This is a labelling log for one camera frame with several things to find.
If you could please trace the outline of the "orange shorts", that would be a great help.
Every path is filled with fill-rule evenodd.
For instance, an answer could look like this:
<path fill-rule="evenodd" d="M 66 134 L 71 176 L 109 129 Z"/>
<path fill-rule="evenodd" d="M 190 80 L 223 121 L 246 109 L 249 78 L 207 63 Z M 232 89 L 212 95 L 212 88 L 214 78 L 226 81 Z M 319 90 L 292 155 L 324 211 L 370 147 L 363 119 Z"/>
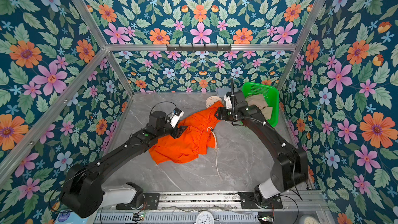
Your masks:
<path fill-rule="evenodd" d="M 178 126 L 187 129 L 179 138 L 165 136 L 149 149 L 153 161 L 156 164 L 168 161 L 185 164 L 197 159 L 200 155 L 206 155 L 208 148 L 215 148 L 214 132 L 216 125 L 220 122 L 215 114 L 220 107 L 223 107 L 223 103 L 216 101 L 209 108 L 181 121 Z"/>

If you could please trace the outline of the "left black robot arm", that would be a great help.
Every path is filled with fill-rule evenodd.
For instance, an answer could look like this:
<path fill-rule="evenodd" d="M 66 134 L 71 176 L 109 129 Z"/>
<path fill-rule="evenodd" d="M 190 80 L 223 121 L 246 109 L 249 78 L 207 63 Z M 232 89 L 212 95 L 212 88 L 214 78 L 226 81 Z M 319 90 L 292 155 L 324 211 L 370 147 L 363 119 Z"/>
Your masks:
<path fill-rule="evenodd" d="M 144 206 L 143 189 L 135 183 L 107 188 L 102 185 L 130 160 L 157 144 L 160 138 L 180 137 L 186 130 L 186 126 L 178 126 L 183 114 L 178 108 L 170 114 L 155 111 L 149 115 L 146 126 L 131 134 L 118 148 L 86 166 L 77 164 L 71 167 L 62 186 L 60 202 L 81 218 L 89 217 L 106 206 L 124 204 L 134 209 Z"/>

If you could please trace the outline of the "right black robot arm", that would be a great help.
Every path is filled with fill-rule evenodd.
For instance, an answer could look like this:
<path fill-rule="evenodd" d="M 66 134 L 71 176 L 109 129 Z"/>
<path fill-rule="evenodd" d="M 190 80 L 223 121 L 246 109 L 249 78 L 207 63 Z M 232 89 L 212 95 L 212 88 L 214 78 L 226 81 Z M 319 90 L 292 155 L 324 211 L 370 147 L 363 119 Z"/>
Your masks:
<path fill-rule="evenodd" d="M 256 205 L 265 207 L 281 193 L 309 179 L 307 152 L 287 142 L 257 106 L 248 105 L 242 91 L 228 92 L 224 100 L 226 107 L 218 108 L 215 117 L 229 122 L 241 121 L 260 139 L 274 161 L 270 178 L 255 187 Z"/>

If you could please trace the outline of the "beige shorts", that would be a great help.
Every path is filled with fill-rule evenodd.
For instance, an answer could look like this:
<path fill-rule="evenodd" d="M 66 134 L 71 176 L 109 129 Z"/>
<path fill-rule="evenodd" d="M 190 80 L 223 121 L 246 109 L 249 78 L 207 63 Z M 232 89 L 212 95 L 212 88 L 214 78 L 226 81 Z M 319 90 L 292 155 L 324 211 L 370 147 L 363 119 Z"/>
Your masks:
<path fill-rule="evenodd" d="M 271 120 L 273 108 L 266 102 L 263 94 L 250 95 L 246 98 L 248 105 L 255 105 L 266 120 Z"/>

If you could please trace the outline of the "grey rectangular box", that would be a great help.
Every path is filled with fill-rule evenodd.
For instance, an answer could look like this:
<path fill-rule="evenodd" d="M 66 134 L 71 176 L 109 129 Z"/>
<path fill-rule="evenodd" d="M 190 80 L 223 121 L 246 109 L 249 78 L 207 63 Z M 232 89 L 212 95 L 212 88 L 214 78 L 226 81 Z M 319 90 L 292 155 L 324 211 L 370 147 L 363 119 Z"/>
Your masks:
<path fill-rule="evenodd" d="M 217 96 L 220 98 L 223 98 L 229 92 L 231 92 L 230 88 L 218 88 L 216 90 Z"/>

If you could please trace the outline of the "pink round alarm clock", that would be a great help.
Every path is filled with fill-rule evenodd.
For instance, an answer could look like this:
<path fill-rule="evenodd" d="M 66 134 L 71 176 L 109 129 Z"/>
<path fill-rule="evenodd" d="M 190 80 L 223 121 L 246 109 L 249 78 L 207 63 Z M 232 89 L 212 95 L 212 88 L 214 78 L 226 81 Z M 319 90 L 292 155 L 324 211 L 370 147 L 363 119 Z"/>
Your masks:
<path fill-rule="evenodd" d="M 206 104 L 206 107 L 209 108 L 217 102 L 222 102 L 222 99 L 218 96 L 213 95 L 206 99 L 205 104 Z"/>

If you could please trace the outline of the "green plastic basket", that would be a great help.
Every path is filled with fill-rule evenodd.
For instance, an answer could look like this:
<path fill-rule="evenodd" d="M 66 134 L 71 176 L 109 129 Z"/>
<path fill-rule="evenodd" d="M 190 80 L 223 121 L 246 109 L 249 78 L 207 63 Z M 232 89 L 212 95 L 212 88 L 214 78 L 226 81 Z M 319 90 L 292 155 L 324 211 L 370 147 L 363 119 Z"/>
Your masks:
<path fill-rule="evenodd" d="M 243 84 L 242 92 L 245 98 L 251 95 L 262 94 L 269 107 L 273 108 L 268 123 L 276 127 L 279 121 L 279 91 L 272 86 L 248 82 Z"/>

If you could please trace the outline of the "white clock at bottom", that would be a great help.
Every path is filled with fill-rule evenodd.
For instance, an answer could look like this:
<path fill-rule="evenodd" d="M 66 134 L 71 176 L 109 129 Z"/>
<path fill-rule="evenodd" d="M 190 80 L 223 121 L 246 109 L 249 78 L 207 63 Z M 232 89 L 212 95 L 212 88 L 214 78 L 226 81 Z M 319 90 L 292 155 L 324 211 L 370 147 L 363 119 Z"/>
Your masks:
<path fill-rule="evenodd" d="M 209 211 L 201 211 L 198 213 L 195 224 L 214 224 L 215 218 Z"/>

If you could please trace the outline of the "round beige object bottom right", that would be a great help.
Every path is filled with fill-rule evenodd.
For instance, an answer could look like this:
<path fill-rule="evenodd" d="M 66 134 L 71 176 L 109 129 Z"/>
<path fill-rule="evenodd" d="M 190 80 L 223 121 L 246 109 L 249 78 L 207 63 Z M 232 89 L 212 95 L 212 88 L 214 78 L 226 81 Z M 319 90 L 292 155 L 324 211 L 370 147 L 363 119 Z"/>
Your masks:
<path fill-rule="evenodd" d="M 319 220 L 310 215 L 303 215 L 299 218 L 299 224 L 320 224 Z"/>

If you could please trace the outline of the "blue tissue pack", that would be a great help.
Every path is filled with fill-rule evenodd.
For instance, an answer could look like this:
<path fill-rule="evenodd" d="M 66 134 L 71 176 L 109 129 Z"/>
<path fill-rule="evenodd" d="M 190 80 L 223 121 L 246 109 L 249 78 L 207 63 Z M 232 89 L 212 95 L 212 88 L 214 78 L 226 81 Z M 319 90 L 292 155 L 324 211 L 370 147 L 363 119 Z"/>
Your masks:
<path fill-rule="evenodd" d="M 58 215 L 55 224 L 87 224 L 89 218 L 81 218 L 74 212 L 63 212 Z"/>

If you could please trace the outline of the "black wall hook rail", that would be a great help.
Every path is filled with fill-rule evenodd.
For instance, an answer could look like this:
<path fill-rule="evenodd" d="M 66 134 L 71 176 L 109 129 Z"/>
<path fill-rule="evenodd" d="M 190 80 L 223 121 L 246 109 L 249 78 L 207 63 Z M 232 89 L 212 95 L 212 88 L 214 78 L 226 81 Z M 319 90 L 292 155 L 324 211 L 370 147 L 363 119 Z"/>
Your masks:
<path fill-rule="evenodd" d="M 196 51 L 208 51 L 208 52 L 218 52 L 218 51 L 232 51 L 231 45 L 219 45 L 219 44 L 203 44 L 203 45 L 166 45 L 167 51 L 186 51 L 186 52 L 196 52 Z"/>

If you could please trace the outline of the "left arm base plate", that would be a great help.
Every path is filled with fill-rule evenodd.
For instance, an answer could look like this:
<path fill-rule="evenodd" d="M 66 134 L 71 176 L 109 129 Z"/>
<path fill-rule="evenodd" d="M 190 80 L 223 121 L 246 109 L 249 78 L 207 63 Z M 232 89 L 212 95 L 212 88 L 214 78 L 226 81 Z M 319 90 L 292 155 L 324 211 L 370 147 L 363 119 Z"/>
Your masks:
<path fill-rule="evenodd" d="M 156 210 L 160 202 L 159 193 L 139 193 L 130 203 L 116 205 L 117 210 Z"/>

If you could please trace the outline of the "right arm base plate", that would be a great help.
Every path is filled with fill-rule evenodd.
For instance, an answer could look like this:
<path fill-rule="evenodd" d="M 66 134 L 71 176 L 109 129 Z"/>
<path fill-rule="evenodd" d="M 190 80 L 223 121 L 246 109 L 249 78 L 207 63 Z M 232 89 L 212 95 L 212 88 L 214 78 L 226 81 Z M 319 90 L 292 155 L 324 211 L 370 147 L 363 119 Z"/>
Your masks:
<path fill-rule="evenodd" d="M 282 209 L 280 195 L 265 199 L 259 192 L 238 192 L 242 209 Z"/>

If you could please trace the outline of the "aluminium mounting rail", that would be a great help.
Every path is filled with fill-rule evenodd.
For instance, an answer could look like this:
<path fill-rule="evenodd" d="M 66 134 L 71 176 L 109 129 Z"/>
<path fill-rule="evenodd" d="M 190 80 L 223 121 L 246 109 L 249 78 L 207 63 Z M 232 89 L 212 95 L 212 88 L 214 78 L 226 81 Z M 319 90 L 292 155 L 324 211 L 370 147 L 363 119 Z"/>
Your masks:
<path fill-rule="evenodd" d="M 132 199 L 123 197 L 123 191 L 117 193 L 116 196 L 110 194 L 105 195 L 101 204 L 97 203 L 94 209 L 97 210 L 103 207 L 114 207 L 121 203 L 132 202 Z M 159 192 L 160 202 L 156 210 L 163 210 L 169 208 L 177 209 L 205 209 L 205 208 L 218 208 L 218 209 L 232 209 L 232 210 L 264 210 L 270 209 L 242 209 L 240 203 L 240 196 L 238 191 L 187 191 L 187 192 Z M 324 200 L 320 191 L 299 191 L 298 194 L 288 190 L 280 194 L 283 208 L 273 210 L 294 210 L 296 207 L 300 211 L 327 211 L 329 206 Z"/>

